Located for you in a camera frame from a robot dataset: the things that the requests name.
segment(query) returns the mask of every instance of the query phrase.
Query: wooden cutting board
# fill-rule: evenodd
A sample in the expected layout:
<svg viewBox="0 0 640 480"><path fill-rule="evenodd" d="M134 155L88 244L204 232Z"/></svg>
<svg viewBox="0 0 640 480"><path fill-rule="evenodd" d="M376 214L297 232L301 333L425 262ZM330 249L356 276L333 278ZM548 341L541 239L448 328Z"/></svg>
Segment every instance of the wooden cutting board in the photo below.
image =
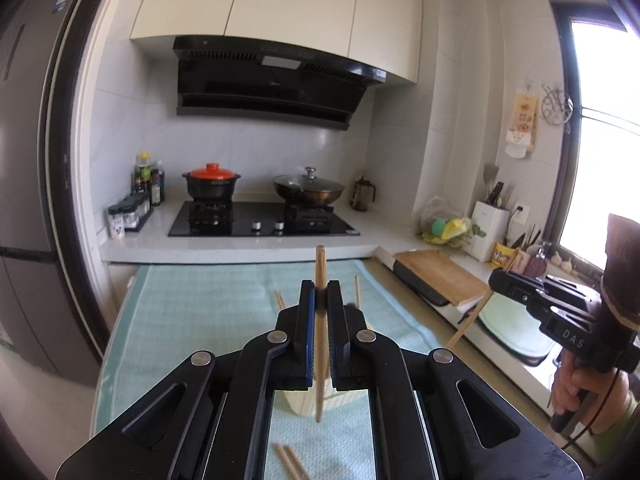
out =
<svg viewBox="0 0 640 480"><path fill-rule="evenodd" d="M407 251L394 257L455 306L480 298L489 290L485 282L440 251Z"/></svg>

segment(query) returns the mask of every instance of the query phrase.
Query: yellow cup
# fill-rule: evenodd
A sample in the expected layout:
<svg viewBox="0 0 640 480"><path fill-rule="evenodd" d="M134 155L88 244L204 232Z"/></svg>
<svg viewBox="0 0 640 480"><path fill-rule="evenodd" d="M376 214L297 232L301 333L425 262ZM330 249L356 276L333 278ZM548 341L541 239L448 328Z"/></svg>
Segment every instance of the yellow cup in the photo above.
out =
<svg viewBox="0 0 640 480"><path fill-rule="evenodd" d="M495 243L494 247L494 256L491 258L491 264L494 267L504 267L511 255L516 251L516 249L511 249L510 247Z"/></svg>

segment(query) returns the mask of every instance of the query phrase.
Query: window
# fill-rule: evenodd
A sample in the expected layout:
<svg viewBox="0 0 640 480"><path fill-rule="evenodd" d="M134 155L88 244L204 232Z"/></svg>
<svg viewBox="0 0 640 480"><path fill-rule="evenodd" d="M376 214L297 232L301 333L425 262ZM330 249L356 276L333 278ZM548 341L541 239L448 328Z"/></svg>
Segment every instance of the window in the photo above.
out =
<svg viewBox="0 0 640 480"><path fill-rule="evenodd" d="M553 7L574 114L546 233L597 275L607 261L609 213L640 221L640 40L608 8Z"/></svg>

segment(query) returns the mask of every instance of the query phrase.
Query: french press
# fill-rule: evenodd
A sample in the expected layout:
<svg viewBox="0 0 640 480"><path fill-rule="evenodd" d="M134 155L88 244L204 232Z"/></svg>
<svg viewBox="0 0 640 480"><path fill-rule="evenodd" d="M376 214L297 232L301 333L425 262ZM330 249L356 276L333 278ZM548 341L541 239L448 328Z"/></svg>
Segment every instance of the french press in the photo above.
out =
<svg viewBox="0 0 640 480"><path fill-rule="evenodd" d="M351 209L354 211L366 211L369 202L376 201L376 186L361 176L353 184L353 194L351 195Z"/></svg>

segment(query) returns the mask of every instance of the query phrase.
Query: window frame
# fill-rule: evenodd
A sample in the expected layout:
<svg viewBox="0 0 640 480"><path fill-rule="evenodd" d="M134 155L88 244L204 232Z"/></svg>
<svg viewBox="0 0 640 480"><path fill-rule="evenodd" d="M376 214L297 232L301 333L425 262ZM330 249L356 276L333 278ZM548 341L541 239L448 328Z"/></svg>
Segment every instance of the window frame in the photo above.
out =
<svg viewBox="0 0 640 480"><path fill-rule="evenodd" d="M563 260L569 258L574 263L582 278L588 282L599 283L602 270L596 265L583 259L560 245L560 237L564 230L578 170L578 152L580 150L580 124L582 120L582 102L580 95L580 75L578 72L578 58L575 51L572 22L594 23L606 27L624 30L626 28L616 13L606 5L562 2L550 0L551 8L556 19L560 51L562 56L562 71L564 90L574 102L574 113L562 130L562 147L558 177L554 190L551 208L544 229L545 240L552 243L552 250L557 251Z"/></svg>

